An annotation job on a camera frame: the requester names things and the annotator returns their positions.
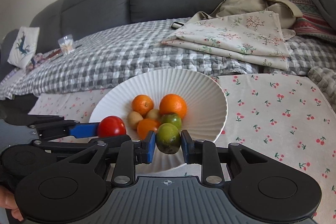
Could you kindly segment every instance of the potato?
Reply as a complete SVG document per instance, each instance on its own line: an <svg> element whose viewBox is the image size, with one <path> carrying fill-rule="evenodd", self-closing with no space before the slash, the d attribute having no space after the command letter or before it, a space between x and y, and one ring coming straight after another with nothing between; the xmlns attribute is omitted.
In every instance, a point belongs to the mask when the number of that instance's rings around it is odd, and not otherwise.
<svg viewBox="0 0 336 224"><path fill-rule="evenodd" d="M140 115L140 113L132 111L127 116L127 121L130 127L134 130L137 129L138 123L143 120L143 117Z"/></svg>
<svg viewBox="0 0 336 224"><path fill-rule="evenodd" d="M161 115L159 114L159 110L154 108L147 113L146 118L160 121Z"/></svg>

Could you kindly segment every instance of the metal screw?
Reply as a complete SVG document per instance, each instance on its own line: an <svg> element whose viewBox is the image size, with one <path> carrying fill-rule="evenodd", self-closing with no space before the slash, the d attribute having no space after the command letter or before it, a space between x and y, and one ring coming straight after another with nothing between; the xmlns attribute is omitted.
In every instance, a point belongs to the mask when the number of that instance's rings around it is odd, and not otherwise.
<svg viewBox="0 0 336 224"><path fill-rule="evenodd" d="M222 182L222 179L219 176L208 176L205 180L211 184L218 184Z"/></svg>
<svg viewBox="0 0 336 224"><path fill-rule="evenodd" d="M114 178L114 182L118 184L125 184L129 182L131 179L128 176L117 176Z"/></svg>

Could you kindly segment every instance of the white tablecloth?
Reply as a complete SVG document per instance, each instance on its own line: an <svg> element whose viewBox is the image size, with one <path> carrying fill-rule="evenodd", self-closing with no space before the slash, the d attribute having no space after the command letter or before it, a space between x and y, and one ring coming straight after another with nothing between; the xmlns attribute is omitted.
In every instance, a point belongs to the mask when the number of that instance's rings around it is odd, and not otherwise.
<svg viewBox="0 0 336 224"><path fill-rule="evenodd" d="M334 223L336 116L318 87L308 78L286 75L231 75L214 80L225 91L229 110L216 145L227 147L228 143L239 142L312 176L323 194L314 219L322 224ZM88 122L108 91L42 94L30 114L64 115L66 119ZM224 164L223 170L229 180ZM200 165L183 165L155 175L200 174Z"/></svg>

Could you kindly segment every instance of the clear plastic container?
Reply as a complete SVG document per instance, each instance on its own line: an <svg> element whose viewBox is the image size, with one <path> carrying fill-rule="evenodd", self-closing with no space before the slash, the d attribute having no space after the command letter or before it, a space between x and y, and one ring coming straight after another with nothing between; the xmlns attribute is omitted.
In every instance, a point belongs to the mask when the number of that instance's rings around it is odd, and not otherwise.
<svg viewBox="0 0 336 224"><path fill-rule="evenodd" d="M74 40L71 34L59 39L58 44L63 55L69 54L75 50Z"/></svg>

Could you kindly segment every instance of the orange fruit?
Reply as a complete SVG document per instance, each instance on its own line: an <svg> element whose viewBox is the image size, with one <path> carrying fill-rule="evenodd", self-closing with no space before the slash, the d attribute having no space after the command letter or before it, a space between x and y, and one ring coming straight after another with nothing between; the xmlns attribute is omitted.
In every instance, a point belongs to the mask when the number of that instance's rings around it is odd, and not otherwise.
<svg viewBox="0 0 336 224"><path fill-rule="evenodd" d="M161 123L156 120L152 120L152 119L141 120L138 123L138 127L137 127L137 132L138 132L139 137L144 140L149 131L153 130L156 133L160 125Z"/></svg>
<svg viewBox="0 0 336 224"><path fill-rule="evenodd" d="M132 101L133 111L140 113L142 116L145 116L153 108L153 100L147 95L140 94Z"/></svg>
<svg viewBox="0 0 336 224"><path fill-rule="evenodd" d="M160 115L176 113L183 119L187 113L187 104L181 96L167 94L160 102L159 111Z"/></svg>

